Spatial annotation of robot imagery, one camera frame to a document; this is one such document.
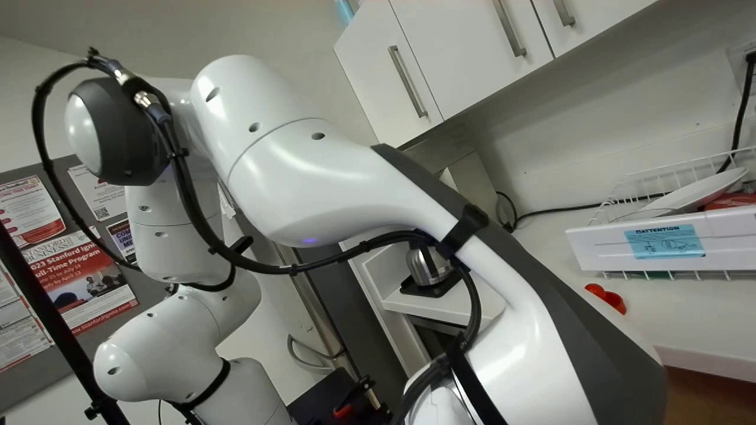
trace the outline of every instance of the ceiling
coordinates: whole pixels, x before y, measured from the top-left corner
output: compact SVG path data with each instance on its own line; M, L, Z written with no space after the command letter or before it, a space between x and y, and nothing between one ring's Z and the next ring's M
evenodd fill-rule
M137 70L193 75L228 52L305 58L308 33L335 39L330 0L3 0L0 36L84 55L89 44Z

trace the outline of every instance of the blue label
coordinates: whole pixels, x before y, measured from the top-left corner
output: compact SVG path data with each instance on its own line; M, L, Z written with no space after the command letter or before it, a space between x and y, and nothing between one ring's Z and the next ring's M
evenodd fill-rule
M706 258L691 225L624 232L636 259Z

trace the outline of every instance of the black pole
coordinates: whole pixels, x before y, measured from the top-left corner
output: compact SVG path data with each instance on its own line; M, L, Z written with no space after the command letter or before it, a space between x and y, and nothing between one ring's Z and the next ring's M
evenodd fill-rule
M55 345L67 357L78 383L89 395L93 409L88 409L84 415L93 421L100 412L109 425L128 425L128 418L122 415L119 404L100 389L95 372L93 372L89 357L78 345L76 334L67 325L63 316L57 312L57 307L48 298L44 287L32 277L23 253L16 248L16 244L12 240L12 236L6 233L6 228L3 225L0 225L0 259L3 259L4 268L12 273L12 278L16 280L23 298L28 299L31 308L38 313L38 318L48 327Z

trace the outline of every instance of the white cabinet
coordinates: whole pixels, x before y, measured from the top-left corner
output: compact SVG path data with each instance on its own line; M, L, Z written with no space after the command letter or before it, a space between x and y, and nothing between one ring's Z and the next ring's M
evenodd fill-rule
M404 143L655 0L367 0L335 55L380 142Z
M532 0L556 56L617 26L655 0Z
M553 58L528 0L390 0L445 118Z
M369 0L335 42L335 55L386 143L404 143L442 114L388 0Z

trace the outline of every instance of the robotic arm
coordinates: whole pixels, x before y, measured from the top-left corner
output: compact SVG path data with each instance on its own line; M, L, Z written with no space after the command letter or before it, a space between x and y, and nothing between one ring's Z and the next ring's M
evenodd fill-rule
M150 124L145 118L153 100L133 92L145 105L137 109L116 81L74 92L68 137L95 175L121 183L142 176L140 187L128 187L140 265L182 285L96 349L100 384L113 399L182 404L207 425L290 422L260 364L214 355L256 308L260 290L253 280L234 284L228 265L207 253L182 208L179 181L165 169L169 154L153 137L161 114ZM212 62L191 88L185 81L156 85L172 103L195 201L214 232L219 181L276 244L313 248L378 226L420 228L506 299L506 313L468 351L445 360L442 380L416 402L409 422L663 421L667 384L655 349L395 149L350 142L251 56Z

